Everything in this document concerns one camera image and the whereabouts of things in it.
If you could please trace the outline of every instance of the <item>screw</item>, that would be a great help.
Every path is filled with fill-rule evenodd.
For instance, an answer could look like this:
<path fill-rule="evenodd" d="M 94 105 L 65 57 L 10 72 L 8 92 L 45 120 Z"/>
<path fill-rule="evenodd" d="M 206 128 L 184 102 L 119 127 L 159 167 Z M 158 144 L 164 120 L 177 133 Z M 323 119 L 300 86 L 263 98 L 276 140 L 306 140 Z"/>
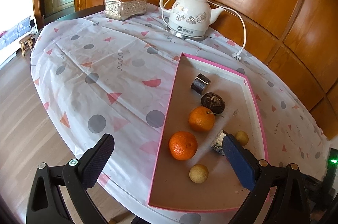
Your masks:
<path fill-rule="evenodd" d="M 39 169 L 43 169 L 45 166 L 46 166 L 46 163 L 40 163 L 39 166 L 38 166 L 38 168 Z"/>
<path fill-rule="evenodd" d="M 297 169 L 298 169 L 298 166 L 297 166 L 297 164 L 292 163 L 292 164 L 291 164 L 291 168 L 294 169 L 294 170 L 297 170 Z"/>
<path fill-rule="evenodd" d="M 70 166 L 76 166 L 77 165 L 77 159 L 72 159 L 69 161 Z"/>
<path fill-rule="evenodd" d="M 268 165 L 268 162 L 266 160 L 260 160 L 259 161 L 259 164 L 262 166 L 262 167 L 266 167 Z"/>

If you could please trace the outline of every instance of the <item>cardboard tray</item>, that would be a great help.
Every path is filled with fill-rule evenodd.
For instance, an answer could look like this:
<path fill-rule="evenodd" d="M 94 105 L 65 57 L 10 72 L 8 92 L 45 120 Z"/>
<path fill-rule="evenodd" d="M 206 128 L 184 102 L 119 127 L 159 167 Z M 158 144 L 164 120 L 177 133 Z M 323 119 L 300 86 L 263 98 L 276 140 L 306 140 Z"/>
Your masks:
<path fill-rule="evenodd" d="M 211 80 L 203 94 L 214 92 L 225 102 L 224 118 L 216 116 L 214 127 L 207 133 L 194 132 L 188 124 L 190 112 L 200 106 L 202 97 L 190 88 L 199 73 Z M 212 140 L 222 129 L 230 134 L 245 131 L 249 136 L 245 148 L 257 159 L 268 160 L 261 117 L 247 77 L 219 64 L 182 53 L 158 148 L 148 198 L 150 207 L 210 213 L 241 206 L 249 191 L 241 186 L 225 156 L 210 148 Z M 191 132 L 197 139 L 198 150 L 190 160 L 175 160 L 168 150 L 169 138 L 177 131 Z M 189 178 L 190 168 L 197 163 L 209 170 L 209 177 L 202 184 L 196 184 Z"/>

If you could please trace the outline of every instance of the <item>polka dot tablecloth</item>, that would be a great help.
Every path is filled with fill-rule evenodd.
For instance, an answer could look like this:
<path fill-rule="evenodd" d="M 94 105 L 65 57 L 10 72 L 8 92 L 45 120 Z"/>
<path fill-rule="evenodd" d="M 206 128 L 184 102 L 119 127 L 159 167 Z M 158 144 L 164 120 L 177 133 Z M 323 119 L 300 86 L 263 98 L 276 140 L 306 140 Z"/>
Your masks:
<path fill-rule="evenodd" d="M 164 28 L 161 10 L 154 5 L 148 5 L 145 15 L 124 22 L 101 12 L 48 24 L 31 54 L 40 99 L 77 158 L 104 133 L 114 136 L 115 150 L 98 180 L 107 192 L 154 224 L 227 223 L 234 215 L 170 212 L 146 205 L 181 52 L 245 74 L 263 119 L 271 165 L 294 162 L 303 173 L 322 179 L 329 143 L 273 72 L 245 50 L 241 62 L 235 61 L 231 55 L 240 47 L 215 30 L 209 28 L 207 38 L 198 43 Z"/>

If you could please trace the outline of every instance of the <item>small yellow ball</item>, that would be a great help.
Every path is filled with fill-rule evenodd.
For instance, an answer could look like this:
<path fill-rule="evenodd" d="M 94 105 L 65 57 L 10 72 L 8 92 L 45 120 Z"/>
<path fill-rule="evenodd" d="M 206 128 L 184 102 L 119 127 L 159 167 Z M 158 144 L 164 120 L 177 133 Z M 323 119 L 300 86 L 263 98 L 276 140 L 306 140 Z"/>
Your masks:
<path fill-rule="evenodd" d="M 201 184 L 207 180 L 209 171 L 206 166 L 201 164 L 194 165 L 189 171 L 189 177 L 191 181 Z"/>
<path fill-rule="evenodd" d="M 234 135 L 236 140 L 241 144 L 241 146 L 245 146 L 249 142 L 249 137 L 244 131 L 238 131 Z"/>

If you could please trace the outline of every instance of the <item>kettle spout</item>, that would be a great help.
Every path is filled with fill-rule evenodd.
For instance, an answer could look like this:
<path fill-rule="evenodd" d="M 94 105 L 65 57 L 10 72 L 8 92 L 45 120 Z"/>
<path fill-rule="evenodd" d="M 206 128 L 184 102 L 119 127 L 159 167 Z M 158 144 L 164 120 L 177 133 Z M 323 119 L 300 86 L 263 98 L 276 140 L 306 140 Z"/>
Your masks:
<path fill-rule="evenodd" d="M 210 23 L 209 24 L 214 23 L 217 20 L 219 14 L 221 14 L 222 11 L 224 11 L 224 9 L 221 8 L 221 7 L 212 9 L 211 10 Z"/>

